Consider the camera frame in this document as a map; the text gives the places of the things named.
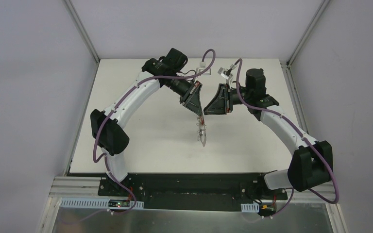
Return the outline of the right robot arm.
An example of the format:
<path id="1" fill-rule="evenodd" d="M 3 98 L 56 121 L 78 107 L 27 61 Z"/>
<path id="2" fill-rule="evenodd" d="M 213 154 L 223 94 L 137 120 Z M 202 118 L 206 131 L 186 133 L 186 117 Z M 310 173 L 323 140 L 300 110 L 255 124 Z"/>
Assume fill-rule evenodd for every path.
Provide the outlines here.
<path id="1" fill-rule="evenodd" d="M 288 122 L 279 102 L 267 94 L 266 77 L 261 68 L 246 71 L 245 85 L 239 89 L 219 84 L 214 98 L 204 108 L 205 115 L 225 115 L 238 104 L 247 104 L 250 114 L 270 128 L 292 155 L 288 169 L 268 172 L 259 178 L 256 192 L 268 199 L 279 188 L 302 192 L 332 180 L 333 153 L 327 141 L 317 141 Z"/>

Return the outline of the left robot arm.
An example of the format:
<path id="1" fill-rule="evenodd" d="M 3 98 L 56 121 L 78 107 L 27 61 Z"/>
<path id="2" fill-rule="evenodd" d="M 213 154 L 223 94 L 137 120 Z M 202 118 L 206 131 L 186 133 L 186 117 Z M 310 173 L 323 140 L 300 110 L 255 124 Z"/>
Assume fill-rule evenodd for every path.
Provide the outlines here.
<path id="1" fill-rule="evenodd" d="M 166 86 L 180 97 L 180 104 L 197 115 L 198 140 L 206 144 L 206 128 L 200 101 L 202 83 L 197 77 L 209 69 L 204 60 L 187 76 L 181 70 L 188 58 L 172 48 L 166 56 L 151 58 L 145 62 L 131 87 L 114 103 L 90 114 L 92 135 L 95 138 L 93 161 L 105 159 L 107 176 L 112 179 L 110 190 L 116 196 L 124 196 L 129 184 L 124 179 L 128 175 L 123 152 L 130 138 L 124 131 L 130 117 L 153 93 Z"/>

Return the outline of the key with red tag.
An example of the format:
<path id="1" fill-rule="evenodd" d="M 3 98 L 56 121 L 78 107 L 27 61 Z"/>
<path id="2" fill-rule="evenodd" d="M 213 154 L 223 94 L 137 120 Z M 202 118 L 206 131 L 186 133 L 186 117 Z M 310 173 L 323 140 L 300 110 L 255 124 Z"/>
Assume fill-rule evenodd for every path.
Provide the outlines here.
<path id="1" fill-rule="evenodd" d="M 198 122 L 199 122 L 200 126 L 204 125 L 204 119 L 203 118 L 199 117 Z"/>

